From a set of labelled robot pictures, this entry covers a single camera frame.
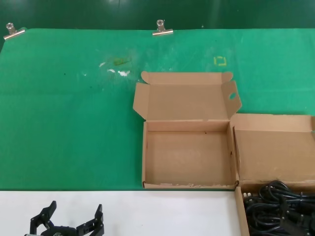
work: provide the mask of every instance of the white tabletop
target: white tabletop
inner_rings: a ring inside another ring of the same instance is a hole
[[[233,192],[0,192],[1,234],[29,233],[30,219],[56,200],[55,226],[77,227],[103,205],[105,236],[240,236]],[[37,234],[45,228],[39,227]]]

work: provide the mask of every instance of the open cardboard box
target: open cardboard box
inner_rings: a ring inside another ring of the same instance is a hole
[[[133,108],[144,122],[144,188],[235,189],[242,236],[249,236],[242,193],[279,179],[315,192],[315,117],[235,114],[232,74],[148,73]]]
[[[133,108],[144,122],[144,188],[235,189],[232,73],[141,73]]]
[[[235,114],[239,186],[235,190],[242,236],[249,236],[242,193],[273,180],[293,191],[315,192],[315,117]]]

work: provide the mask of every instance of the box lid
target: box lid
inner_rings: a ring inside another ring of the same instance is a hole
[[[232,76],[143,71],[133,108],[146,120],[229,120],[241,107]]]
[[[236,114],[240,184],[315,181],[315,117]]]

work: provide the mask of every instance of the metal binder clip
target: metal binder clip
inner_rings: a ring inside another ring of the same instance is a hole
[[[157,29],[158,29],[158,31],[155,31],[152,33],[153,36],[173,33],[172,29],[165,29],[164,20],[158,20],[157,21]]]
[[[15,37],[15,36],[25,32],[25,29],[16,30],[13,23],[6,24],[6,28],[9,31],[9,35],[6,35],[3,37],[5,40],[7,40],[8,38]]]

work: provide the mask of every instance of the cardboard box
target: cardboard box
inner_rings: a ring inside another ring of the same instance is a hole
[[[144,188],[235,189],[230,118],[241,107],[232,73],[141,73]]]
[[[315,192],[315,117],[235,114],[229,72],[141,76],[133,107],[147,120],[145,188],[235,189],[242,236],[250,235],[242,193],[275,179]]]
[[[315,192],[315,117],[236,114],[239,186],[235,190],[242,236],[249,236],[242,193],[273,180],[297,192]]]

